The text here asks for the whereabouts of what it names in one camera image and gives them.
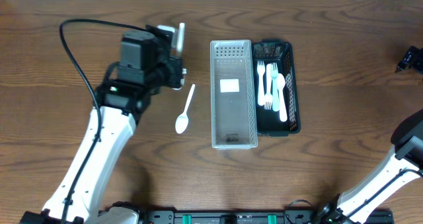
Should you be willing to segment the white plastic fork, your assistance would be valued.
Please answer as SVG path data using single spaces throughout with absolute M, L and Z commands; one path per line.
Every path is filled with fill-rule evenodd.
M 258 105 L 264 106 L 264 74 L 266 68 L 264 62 L 258 60 L 257 62 L 257 73 L 258 73 Z
M 277 112 L 280 109 L 279 96 L 278 96 L 278 66 L 277 63 L 272 63 L 271 68 L 272 78 L 272 109 Z
M 272 108 L 272 78 L 271 78 L 271 72 L 272 72 L 272 64 L 268 63 L 266 65 L 266 93 L 264 95 L 264 107 L 266 110 L 270 110 Z

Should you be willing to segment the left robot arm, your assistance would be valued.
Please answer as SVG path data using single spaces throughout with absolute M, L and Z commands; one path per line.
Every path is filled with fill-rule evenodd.
M 185 24 L 125 28 L 119 61 L 109 65 L 96 89 L 89 88 L 93 109 L 67 174 L 42 211 L 25 212 L 21 223 L 146 223 L 142 212 L 127 202 L 106 211 L 100 203 L 151 97 L 161 87 L 179 90 L 184 85 Z

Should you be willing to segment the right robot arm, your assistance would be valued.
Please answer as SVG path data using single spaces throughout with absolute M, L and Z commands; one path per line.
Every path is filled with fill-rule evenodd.
M 422 177 L 422 111 L 403 120 L 387 156 L 358 185 L 343 192 L 312 223 L 365 223 L 374 209 L 405 184 Z

